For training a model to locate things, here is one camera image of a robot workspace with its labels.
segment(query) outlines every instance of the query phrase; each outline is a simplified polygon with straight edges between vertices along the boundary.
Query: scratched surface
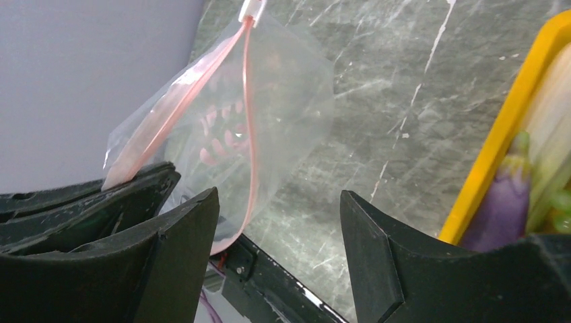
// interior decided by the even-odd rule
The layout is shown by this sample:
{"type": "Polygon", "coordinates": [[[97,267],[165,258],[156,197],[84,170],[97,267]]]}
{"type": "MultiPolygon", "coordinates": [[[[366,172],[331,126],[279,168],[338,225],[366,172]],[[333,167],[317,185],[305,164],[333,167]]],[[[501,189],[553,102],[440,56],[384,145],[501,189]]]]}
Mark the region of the scratched surface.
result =
{"type": "MultiPolygon", "coordinates": [[[[436,236],[535,35],[571,0],[268,2],[335,62],[337,118],[246,234],[356,322],[341,190],[436,236]]],[[[196,53],[240,4],[206,2],[196,53]]]]}

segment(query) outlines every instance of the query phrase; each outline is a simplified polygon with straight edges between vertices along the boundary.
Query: black metal frame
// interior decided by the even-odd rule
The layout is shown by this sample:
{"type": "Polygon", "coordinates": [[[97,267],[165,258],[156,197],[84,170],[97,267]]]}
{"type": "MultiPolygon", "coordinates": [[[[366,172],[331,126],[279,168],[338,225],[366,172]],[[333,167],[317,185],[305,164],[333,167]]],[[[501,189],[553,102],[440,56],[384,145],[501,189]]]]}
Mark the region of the black metal frame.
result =
{"type": "Polygon", "coordinates": [[[252,323],[347,322],[244,235],[211,260],[226,274],[222,295],[252,323]]]}

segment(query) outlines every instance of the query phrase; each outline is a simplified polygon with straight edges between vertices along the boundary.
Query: white clip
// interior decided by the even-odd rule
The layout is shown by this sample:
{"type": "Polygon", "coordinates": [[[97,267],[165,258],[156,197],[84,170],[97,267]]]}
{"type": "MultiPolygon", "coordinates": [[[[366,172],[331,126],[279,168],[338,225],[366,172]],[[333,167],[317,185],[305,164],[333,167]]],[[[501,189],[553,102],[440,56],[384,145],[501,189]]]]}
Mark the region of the white clip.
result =
{"type": "Polygon", "coordinates": [[[254,19],[254,28],[256,28],[266,7],[266,2],[267,0],[244,0],[238,21],[244,22],[246,17],[251,16],[254,19]]]}

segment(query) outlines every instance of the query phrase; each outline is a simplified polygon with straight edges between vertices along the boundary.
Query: white vein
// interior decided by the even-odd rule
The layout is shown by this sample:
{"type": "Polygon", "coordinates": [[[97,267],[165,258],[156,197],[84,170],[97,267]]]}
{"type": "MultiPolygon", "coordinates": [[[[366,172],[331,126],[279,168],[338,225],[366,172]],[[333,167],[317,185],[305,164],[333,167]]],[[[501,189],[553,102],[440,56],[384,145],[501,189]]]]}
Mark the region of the white vein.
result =
{"type": "Polygon", "coordinates": [[[380,184],[380,181],[382,180],[382,175],[384,174],[384,170],[387,168],[387,165],[389,164],[389,161],[387,160],[387,162],[384,163],[384,165],[382,166],[382,169],[380,170],[380,174],[378,175],[378,180],[375,183],[375,187],[373,188],[373,192],[371,193],[371,199],[369,200],[369,203],[371,203],[374,199],[374,195],[376,194],[376,190],[378,189],[378,185],[380,184]]]}
{"type": "Polygon", "coordinates": [[[422,87],[422,83],[417,85],[416,89],[414,90],[414,95],[412,95],[412,99],[411,99],[411,107],[414,105],[414,100],[416,100],[416,95],[418,94],[418,91],[420,91],[421,87],[422,87]]]}
{"type": "Polygon", "coordinates": [[[404,0],[403,2],[401,2],[401,5],[397,8],[397,10],[395,12],[393,12],[389,18],[387,19],[387,22],[384,23],[383,28],[387,27],[389,24],[391,24],[391,22],[393,22],[393,20],[395,20],[403,11],[403,9],[405,9],[405,7],[411,3],[412,0],[404,0]]]}
{"type": "Polygon", "coordinates": [[[342,97],[344,97],[344,96],[346,96],[346,95],[348,95],[348,94],[351,94],[351,93],[353,93],[353,92],[355,92],[355,91],[361,91],[361,90],[363,90],[363,89],[368,89],[369,87],[375,86],[375,85],[377,85],[377,84],[382,84],[382,85],[381,85],[381,88],[387,88],[387,87],[390,87],[390,86],[392,85],[391,82],[389,82],[389,81],[387,81],[387,80],[385,80],[385,79],[377,79],[377,80],[375,80],[375,81],[371,81],[371,82],[365,83],[365,84],[363,84],[363,85],[361,85],[361,86],[358,86],[358,87],[354,87],[354,88],[352,88],[352,89],[349,89],[349,90],[347,90],[347,91],[345,91],[345,92],[341,92],[341,93],[339,93],[339,94],[336,94],[336,95],[335,95],[335,99],[342,98],[342,97]]]}
{"type": "Polygon", "coordinates": [[[325,8],[325,10],[323,10],[320,14],[317,15],[317,17],[315,17],[315,19],[313,19],[313,21],[309,24],[310,27],[313,27],[313,25],[319,20],[321,19],[321,16],[325,15],[329,10],[331,10],[331,8],[338,4],[339,2],[341,2],[341,0],[336,1],[330,5],[327,6],[327,8],[325,8]]]}
{"type": "Polygon", "coordinates": [[[434,53],[436,52],[436,47],[438,47],[438,43],[440,42],[440,37],[442,37],[442,34],[446,30],[446,24],[448,23],[448,19],[450,18],[450,14],[452,13],[452,9],[454,8],[454,5],[456,4],[456,0],[446,0],[446,2],[450,6],[450,9],[448,9],[448,13],[446,14],[444,22],[442,23],[442,25],[438,29],[438,34],[436,35],[436,38],[434,39],[434,43],[432,45],[432,50],[430,51],[430,56],[428,57],[428,62],[426,62],[426,66],[424,67],[424,73],[425,74],[426,74],[426,71],[428,71],[428,67],[430,66],[430,62],[432,61],[432,57],[434,56],[434,53]]]}
{"type": "Polygon", "coordinates": [[[401,128],[399,129],[400,131],[402,131],[403,128],[405,127],[405,122],[407,122],[407,118],[408,118],[408,116],[406,116],[406,117],[403,119],[403,123],[401,123],[401,128]]]}
{"type": "Polygon", "coordinates": [[[296,5],[296,8],[294,9],[294,12],[292,13],[292,15],[290,16],[290,18],[288,19],[288,22],[285,23],[285,26],[287,27],[290,22],[292,22],[292,19],[294,18],[294,16],[296,15],[296,13],[299,11],[299,9],[303,6],[303,4],[305,4],[306,0],[301,0],[300,2],[298,2],[298,4],[296,5]]]}

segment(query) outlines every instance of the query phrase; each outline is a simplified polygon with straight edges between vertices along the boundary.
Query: clear plastic bag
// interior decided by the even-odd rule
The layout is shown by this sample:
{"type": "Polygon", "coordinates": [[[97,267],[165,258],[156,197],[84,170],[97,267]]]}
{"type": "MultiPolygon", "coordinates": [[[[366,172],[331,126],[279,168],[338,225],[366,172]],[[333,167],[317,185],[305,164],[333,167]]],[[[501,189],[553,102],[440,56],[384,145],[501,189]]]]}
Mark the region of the clear plastic bag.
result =
{"type": "Polygon", "coordinates": [[[163,211],[216,186],[220,218],[212,254],[226,249],[267,205],[333,122],[333,64],[316,41],[270,15],[234,20],[109,136],[103,189],[145,164],[182,175],[163,211]]]}

